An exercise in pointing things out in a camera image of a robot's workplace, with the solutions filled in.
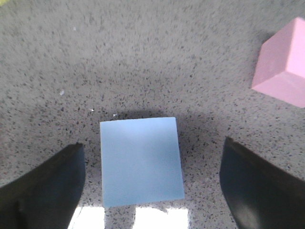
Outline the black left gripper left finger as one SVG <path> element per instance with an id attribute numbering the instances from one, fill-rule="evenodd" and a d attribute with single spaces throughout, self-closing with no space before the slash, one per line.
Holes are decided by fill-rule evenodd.
<path id="1" fill-rule="evenodd" d="M 66 229 L 85 182 L 84 146 L 68 145 L 0 189 L 2 229 Z"/>

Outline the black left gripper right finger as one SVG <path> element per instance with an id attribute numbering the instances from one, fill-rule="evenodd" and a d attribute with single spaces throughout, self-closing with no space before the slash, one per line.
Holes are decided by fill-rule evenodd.
<path id="1" fill-rule="evenodd" d="M 220 186 L 240 229 L 303 229 L 305 182 L 227 137 Z"/>

